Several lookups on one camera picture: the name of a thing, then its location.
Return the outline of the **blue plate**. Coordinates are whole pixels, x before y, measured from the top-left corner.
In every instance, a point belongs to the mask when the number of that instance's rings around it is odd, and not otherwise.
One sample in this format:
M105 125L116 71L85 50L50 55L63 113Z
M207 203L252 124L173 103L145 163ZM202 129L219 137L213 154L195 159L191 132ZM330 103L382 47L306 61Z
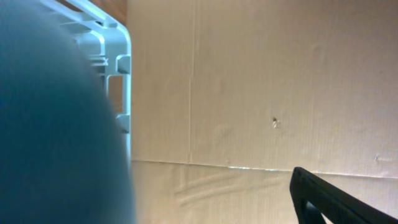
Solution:
M1 2L1 222L134 223L99 77L36 1Z

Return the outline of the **cardboard panel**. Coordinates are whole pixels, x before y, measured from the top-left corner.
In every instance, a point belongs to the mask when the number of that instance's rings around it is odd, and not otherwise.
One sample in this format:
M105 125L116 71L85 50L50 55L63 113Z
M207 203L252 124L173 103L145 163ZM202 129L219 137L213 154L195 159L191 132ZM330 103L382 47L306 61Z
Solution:
M397 1L129 1L138 223L296 223L295 167L397 215Z

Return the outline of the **grey dishwasher rack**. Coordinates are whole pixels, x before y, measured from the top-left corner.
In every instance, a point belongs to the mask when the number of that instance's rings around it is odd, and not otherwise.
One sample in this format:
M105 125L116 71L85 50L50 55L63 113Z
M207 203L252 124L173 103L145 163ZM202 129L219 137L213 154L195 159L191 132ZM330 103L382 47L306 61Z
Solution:
M53 21L72 35L103 82L131 162L132 47L126 27L88 0L40 0Z

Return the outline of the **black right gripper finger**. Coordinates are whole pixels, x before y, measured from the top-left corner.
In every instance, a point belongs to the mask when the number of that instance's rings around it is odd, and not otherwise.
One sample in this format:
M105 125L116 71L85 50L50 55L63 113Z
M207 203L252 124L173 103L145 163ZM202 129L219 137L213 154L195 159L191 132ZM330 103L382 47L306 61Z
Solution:
M397 224L397 219L352 197L302 167L295 167L290 194L300 224Z

